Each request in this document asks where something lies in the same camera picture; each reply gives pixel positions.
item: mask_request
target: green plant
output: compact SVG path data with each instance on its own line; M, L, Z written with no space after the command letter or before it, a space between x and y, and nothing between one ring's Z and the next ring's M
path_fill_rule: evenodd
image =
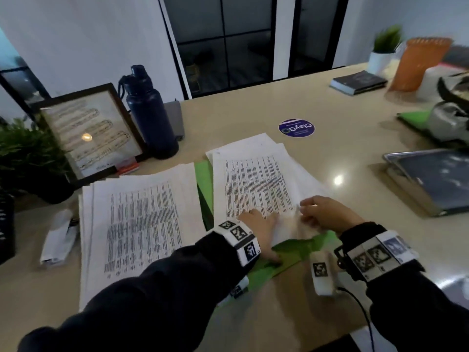
M375 37L374 53L394 53L402 42L402 27L390 26Z
M23 189L21 181L38 170L62 175L69 169L63 150L50 130L36 124L27 128L21 119L0 127L0 186Z

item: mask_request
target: navy blue water bottle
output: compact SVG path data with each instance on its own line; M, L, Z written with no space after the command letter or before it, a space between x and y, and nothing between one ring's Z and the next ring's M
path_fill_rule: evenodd
M122 99L125 91L127 92L127 104L150 154L157 159L171 158L178 152L179 144L161 95L153 88L143 65L133 65L131 69L132 74L122 76L119 81L119 96Z

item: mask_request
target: black cable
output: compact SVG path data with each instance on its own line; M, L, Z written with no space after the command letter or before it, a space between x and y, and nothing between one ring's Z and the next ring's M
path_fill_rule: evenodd
M355 301L358 303L358 305L360 305L360 308L363 312L363 315L365 316L365 320L366 320L366 323L368 324L368 329L370 330L370 339L372 341L372 351L375 352L375 342L373 341L373 331L372 331L372 325L370 324L370 320L368 319L368 315L366 314L366 311L365 311L365 308L363 307L363 305L361 304L361 302L358 301L358 299L356 298L355 295L353 295L350 291L348 291L347 289L345 288L341 288L341 287L337 287L337 290L341 290L341 291L344 291L346 293L348 293L353 299L355 299Z

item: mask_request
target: purple sticker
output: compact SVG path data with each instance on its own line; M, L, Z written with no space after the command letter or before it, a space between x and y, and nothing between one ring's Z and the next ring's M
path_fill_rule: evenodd
M281 133L290 137L307 137L314 133L314 125L307 120L301 119L285 120L278 125L278 129Z

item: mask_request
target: small potted plant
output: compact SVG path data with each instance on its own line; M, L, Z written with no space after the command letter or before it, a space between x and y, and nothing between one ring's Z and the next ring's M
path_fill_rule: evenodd
M50 131L21 119L0 126L0 186L9 193L25 190L50 204L68 199L74 187L65 174L69 164Z
M402 42L402 27L390 26L378 33L375 37L373 51L370 54L367 72L380 76L389 65L396 52L396 48Z

